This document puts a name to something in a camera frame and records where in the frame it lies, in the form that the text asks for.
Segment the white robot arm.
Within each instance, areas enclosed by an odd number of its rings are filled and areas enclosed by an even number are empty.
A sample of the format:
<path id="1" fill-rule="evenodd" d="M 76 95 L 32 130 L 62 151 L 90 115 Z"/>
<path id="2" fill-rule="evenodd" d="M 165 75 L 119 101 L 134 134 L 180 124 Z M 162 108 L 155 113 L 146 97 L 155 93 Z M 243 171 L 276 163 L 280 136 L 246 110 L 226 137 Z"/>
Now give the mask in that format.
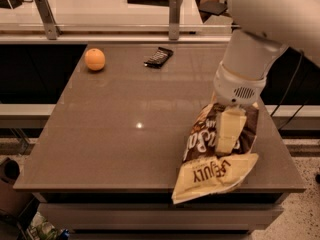
<path id="1" fill-rule="evenodd" d="M 268 71 L 288 48 L 320 64 L 320 0 L 228 0 L 234 30 L 216 71 L 218 116 L 215 152 L 230 154 L 244 127 L 239 107 L 255 103 Z"/>

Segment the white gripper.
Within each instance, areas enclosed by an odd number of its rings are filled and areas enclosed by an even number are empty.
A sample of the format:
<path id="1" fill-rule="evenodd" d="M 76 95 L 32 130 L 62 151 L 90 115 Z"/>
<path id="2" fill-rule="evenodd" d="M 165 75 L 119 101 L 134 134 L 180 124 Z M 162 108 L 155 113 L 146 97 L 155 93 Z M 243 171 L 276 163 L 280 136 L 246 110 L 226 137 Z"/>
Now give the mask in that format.
<path id="1" fill-rule="evenodd" d="M 223 62 L 219 63 L 213 79 L 213 96 L 224 105 L 252 105 L 263 88 L 266 78 L 249 80 L 232 73 Z M 244 128 L 247 116 L 239 106 L 227 107 L 217 115 L 215 151 L 219 155 L 230 154 Z"/>

